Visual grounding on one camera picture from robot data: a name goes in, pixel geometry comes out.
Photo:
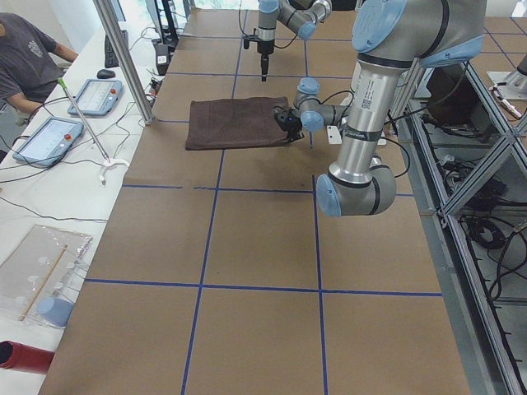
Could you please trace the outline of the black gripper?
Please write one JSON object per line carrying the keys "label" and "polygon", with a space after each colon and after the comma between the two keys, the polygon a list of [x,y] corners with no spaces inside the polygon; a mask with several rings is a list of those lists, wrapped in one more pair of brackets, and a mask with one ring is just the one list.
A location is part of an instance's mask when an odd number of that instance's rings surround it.
{"label": "black gripper", "polygon": [[293,127],[291,128],[291,131],[287,132],[285,143],[291,144],[295,141],[301,140],[305,137],[305,134],[301,131],[302,130],[302,124],[300,119],[294,115],[292,112],[292,109],[289,109],[291,112],[291,117],[293,118]]}
{"label": "black gripper", "polygon": [[274,53],[274,45],[275,45],[274,40],[259,40],[257,43],[257,51],[261,55],[260,57],[261,81],[267,81],[269,56]]}

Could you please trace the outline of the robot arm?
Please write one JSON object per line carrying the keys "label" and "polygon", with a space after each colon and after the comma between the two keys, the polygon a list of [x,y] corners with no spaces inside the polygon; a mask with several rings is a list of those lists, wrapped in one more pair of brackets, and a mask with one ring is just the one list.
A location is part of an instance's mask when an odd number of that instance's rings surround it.
{"label": "robot arm", "polygon": [[486,8],[484,1],[367,1],[352,29],[360,72],[351,104],[322,105],[318,82],[301,80],[294,107],[305,130],[346,120],[338,158],[316,183],[326,215],[375,215],[392,204],[394,175],[375,149],[399,78],[415,59],[445,67],[479,54]]}
{"label": "robot arm", "polygon": [[259,1],[258,26],[244,43],[257,43],[260,54],[261,81],[267,81],[269,57],[275,49],[277,23],[282,23],[301,40],[309,40],[316,26],[324,22],[333,10],[331,1],[296,1],[297,7],[290,1]]}

